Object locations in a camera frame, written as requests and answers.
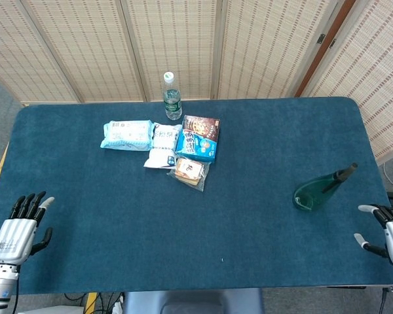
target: snack package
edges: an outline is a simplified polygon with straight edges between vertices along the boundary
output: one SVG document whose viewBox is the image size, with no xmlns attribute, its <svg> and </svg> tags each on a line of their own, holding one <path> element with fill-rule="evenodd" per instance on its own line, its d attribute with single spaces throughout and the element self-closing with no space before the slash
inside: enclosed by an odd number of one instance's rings
<svg viewBox="0 0 393 314">
<path fill-rule="evenodd" d="M 170 170 L 168 175 L 202 192 L 209 170 L 209 163 L 179 157 L 175 169 Z"/>
<path fill-rule="evenodd" d="M 144 167 L 175 168 L 175 148 L 181 130 L 182 126 L 180 124 L 177 126 L 164 126 L 155 123 L 153 144 L 151 145 L 149 159 L 144 163 Z"/>
<path fill-rule="evenodd" d="M 153 123 L 147 121 L 110 121 L 103 126 L 101 148 L 147 151 L 151 148 Z"/>
<path fill-rule="evenodd" d="M 214 162 L 219 119 L 184 116 L 176 154 L 202 162 Z"/>
</svg>

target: blue tablecloth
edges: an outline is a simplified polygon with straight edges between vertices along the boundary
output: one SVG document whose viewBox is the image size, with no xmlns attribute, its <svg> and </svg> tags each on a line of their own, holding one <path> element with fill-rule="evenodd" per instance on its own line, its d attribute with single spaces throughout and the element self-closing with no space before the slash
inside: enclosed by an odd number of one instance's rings
<svg viewBox="0 0 393 314">
<path fill-rule="evenodd" d="M 0 178 L 0 225 L 22 194 L 56 201 L 50 245 L 22 267 L 22 293 L 393 283 L 384 243 L 357 210 L 388 204 L 362 119 L 343 97 L 186 101 L 221 119 L 204 192 L 143 168 L 148 152 L 105 150 L 110 120 L 169 121 L 162 103 L 39 105 L 20 111 Z M 357 162 L 327 205 L 297 210 L 308 179 Z"/>
</svg>

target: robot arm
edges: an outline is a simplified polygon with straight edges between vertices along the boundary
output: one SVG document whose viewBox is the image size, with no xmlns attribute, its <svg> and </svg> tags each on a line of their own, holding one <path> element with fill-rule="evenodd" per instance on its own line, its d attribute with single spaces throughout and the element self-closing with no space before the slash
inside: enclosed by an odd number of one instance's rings
<svg viewBox="0 0 393 314">
<path fill-rule="evenodd" d="M 365 250 L 377 254 L 383 258 L 388 258 L 393 265 L 393 207 L 389 208 L 380 205 L 360 205 L 360 211 L 371 213 L 383 227 L 386 237 L 386 247 L 378 247 L 368 243 L 361 234 L 354 234 L 358 244 Z"/>
<path fill-rule="evenodd" d="M 13 287 L 19 279 L 20 266 L 29 256 L 47 247 L 51 240 L 52 228 L 48 228 L 43 240 L 33 245 L 36 229 L 48 206 L 54 201 L 54 198 L 47 198 L 40 204 L 44 196 L 45 192 L 39 193 L 35 199 L 35 194 L 26 198 L 21 196 L 14 204 L 9 219 L 1 226 L 0 314 L 8 307 Z"/>
</svg>

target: green vase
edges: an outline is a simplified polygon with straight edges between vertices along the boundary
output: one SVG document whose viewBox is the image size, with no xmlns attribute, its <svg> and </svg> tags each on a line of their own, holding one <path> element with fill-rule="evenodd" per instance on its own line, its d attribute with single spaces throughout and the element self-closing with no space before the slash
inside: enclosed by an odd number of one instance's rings
<svg viewBox="0 0 393 314">
<path fill-rule="evenodd" d="M 301 184 L 294 192 L 293 203 L 298 209 L 314 211 L 319 209 L 356 170 L 353 163 L 344 170 L 338 170 Z"/>
</svg>

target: green bottle label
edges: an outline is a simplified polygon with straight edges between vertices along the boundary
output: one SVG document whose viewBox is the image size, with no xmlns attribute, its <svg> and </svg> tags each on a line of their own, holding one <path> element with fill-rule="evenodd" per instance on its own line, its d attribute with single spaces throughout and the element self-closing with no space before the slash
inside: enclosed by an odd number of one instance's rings
<svg viewBox="0 0 393 314">
<path fill-rule="evenodd" d="M 169 111 L 170 113 L 174 113 L 176 111 L 178 111 L 179 109 L 181 109 L 182 104 L 181 101 L 179 100 L 176 103 L 167 103 L 164 102 L 164 107 L 166 108 L 167 111 Z"/>
</svg>

